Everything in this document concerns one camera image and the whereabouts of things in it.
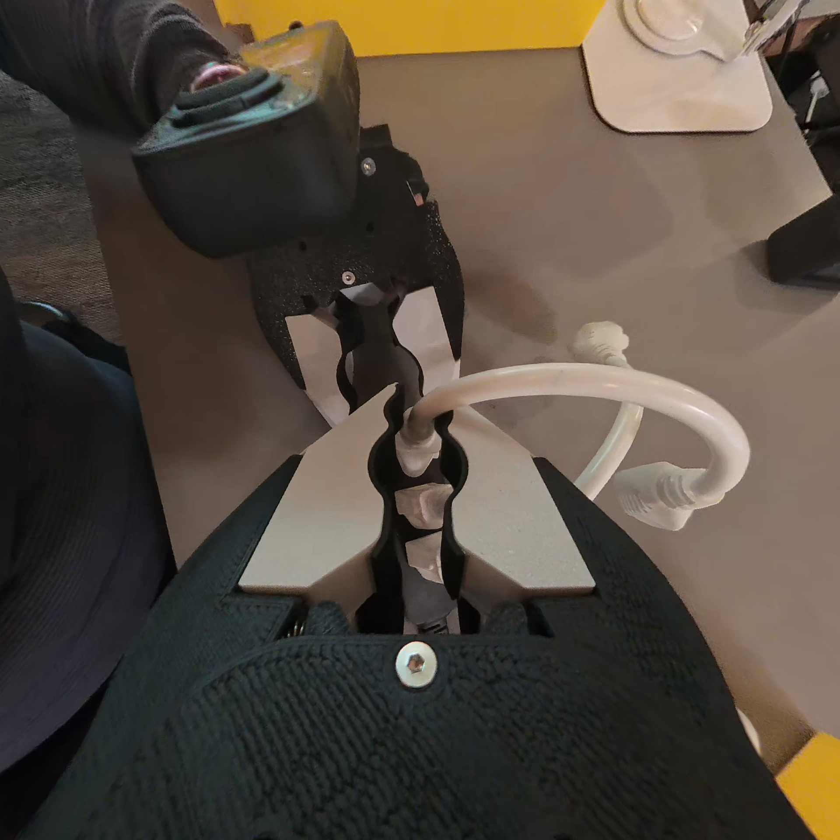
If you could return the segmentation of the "person's dark clothing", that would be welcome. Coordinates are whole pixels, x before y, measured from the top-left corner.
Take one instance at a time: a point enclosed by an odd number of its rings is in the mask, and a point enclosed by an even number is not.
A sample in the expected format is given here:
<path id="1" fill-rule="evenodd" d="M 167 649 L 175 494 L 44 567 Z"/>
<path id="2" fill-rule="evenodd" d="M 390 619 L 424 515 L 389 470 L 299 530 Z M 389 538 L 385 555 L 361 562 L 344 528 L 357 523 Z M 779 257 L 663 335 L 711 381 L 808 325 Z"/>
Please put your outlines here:
<path id="1" fill-rule="evenodd" d="M 172 567 L 132 378 L 1 279 L 1 769 L 109 680 Z"/>

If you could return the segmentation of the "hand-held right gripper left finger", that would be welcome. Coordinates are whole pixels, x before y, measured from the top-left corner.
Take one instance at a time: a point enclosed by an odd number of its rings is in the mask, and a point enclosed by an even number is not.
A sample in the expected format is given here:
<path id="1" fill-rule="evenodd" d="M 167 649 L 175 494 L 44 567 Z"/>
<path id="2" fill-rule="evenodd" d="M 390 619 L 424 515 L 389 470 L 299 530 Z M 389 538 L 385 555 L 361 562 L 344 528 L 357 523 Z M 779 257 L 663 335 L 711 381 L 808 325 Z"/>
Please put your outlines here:
<path id="1" fill-rule="evenodd" d="M 302 452 L 238 580 L 242 592 L 336 602 L 347 617 L 373 594 L 385 504 L 369 460 L 389 432 L 395 396 L 401 404 L 400 387 L 388 385 Z"/>

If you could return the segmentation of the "black USB hub block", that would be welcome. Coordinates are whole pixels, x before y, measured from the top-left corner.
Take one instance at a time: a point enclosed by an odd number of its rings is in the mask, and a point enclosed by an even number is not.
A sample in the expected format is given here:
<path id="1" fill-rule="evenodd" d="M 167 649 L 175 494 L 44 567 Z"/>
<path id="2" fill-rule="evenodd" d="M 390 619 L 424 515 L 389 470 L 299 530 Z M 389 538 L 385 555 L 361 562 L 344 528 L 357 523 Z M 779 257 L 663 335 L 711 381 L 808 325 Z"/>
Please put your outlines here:
<path id="1" fill-rule="evenodd" d="M 839 194 L 775 230 L 766 242 L 769 279 L 787 287 L 839 291 Z"/>

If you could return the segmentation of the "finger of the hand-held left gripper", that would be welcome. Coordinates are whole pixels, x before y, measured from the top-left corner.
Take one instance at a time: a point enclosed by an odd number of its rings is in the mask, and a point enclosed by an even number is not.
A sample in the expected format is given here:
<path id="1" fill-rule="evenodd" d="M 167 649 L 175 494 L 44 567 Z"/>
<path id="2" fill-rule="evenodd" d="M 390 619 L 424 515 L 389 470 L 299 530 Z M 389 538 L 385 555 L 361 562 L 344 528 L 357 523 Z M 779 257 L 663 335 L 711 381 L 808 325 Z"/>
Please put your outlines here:
<path id="1" fill-rule="evenodd" d="M 416 363 L 420 396 L 459 378 L 459 352 L 450 344 L 434 287 L 407 293 L 392 326 L 397 343 Z"/>
<path id="2" fill-rule="evenodd" d="M 361 344 L 357 308 L 318 309 L 287 317 L 287 328 L 309 400 L 330 425 L 354 412 L 354 351 Z"/>

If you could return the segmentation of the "yellow plastic bin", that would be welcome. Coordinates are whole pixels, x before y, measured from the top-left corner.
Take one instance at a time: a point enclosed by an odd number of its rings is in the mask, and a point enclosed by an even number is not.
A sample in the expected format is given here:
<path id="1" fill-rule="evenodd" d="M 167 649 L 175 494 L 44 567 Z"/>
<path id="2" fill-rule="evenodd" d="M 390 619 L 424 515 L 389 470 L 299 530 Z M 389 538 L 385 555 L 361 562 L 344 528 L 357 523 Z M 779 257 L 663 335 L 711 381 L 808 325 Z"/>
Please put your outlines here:
<path id="1" fill-rule="evenodd" d="M 838 738 L 816 733 L 775 778 L 815 838 L 839 838 Z"/>
<path id="2" fill-rule="evenodd" d="M 214 1 L 224 25 L 266 39 L 300 22 L 340 24 L 358 57 L 581 46 L 603 1 Z"/>

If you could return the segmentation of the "person's left hand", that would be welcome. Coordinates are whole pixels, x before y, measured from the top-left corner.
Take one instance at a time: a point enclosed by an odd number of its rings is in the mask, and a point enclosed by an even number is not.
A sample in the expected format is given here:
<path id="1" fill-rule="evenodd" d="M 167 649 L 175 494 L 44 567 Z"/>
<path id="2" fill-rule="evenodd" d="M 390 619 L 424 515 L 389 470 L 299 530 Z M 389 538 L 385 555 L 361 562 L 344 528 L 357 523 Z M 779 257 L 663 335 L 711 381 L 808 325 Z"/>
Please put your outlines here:
<path id="1" fill-rule="evenodd" d="M 238 64 L 210 61 L 200 67 L 186 89 L 194 93 L 241 77 L 246 71 Z"/>

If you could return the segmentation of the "person's left forearm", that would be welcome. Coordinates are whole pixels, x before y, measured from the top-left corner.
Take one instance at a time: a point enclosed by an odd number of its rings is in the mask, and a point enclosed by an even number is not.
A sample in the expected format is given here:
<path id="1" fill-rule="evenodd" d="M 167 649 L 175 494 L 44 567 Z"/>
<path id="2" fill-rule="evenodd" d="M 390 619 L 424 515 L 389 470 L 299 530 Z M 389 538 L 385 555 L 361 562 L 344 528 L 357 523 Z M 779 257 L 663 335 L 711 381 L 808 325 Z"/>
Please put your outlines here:
<path id="1" fill-rule="evenodd" d="M 70 118 L 140 137 L 207 65 L 231 55 L 169 1 L 2 1 L 2 72 Z"/>

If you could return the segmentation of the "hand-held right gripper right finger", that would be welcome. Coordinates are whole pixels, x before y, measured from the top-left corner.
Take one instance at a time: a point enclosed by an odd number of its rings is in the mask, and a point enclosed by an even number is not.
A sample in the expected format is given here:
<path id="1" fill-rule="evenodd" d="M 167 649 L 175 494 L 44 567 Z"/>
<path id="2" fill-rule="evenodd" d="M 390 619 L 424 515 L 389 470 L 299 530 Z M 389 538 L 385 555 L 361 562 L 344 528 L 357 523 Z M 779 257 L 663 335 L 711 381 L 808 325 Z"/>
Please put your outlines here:
<path id="1" fill-rule="evenodd" d="M 452 497 L 465 555 L 462 596 L 479 611 L 534 597 L 591 594 L 595 583 L 533 457 L 476 410 L 456 410 L 448 432 L 466 458 Z"/>

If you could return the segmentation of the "clear plastic stand foot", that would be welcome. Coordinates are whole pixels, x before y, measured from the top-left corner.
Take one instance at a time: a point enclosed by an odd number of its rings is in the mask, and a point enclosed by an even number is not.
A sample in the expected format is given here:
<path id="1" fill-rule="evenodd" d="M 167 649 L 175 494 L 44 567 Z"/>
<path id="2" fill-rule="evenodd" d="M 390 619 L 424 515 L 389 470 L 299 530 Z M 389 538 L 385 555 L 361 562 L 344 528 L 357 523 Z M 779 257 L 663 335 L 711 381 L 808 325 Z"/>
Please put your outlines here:
<path id="1" fill-rule="evenodd" d="M 749 21 L 740 2 L 622 1 L 619 7 L 636 39 L 659 54 L 730 62 L 744 51 Z"/>

